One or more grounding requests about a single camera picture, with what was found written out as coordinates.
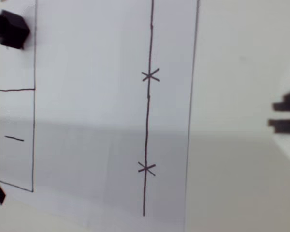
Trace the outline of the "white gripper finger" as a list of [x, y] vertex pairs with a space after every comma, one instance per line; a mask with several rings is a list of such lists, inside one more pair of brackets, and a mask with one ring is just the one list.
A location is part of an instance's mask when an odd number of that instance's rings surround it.
[[274, 141], [290, 160], [290, 119], [269, 119], [268, 126], [274, 130]]
[[272, 104], [274, 111], [290, 112], [290, 92], [283, 96], [282, 102]]

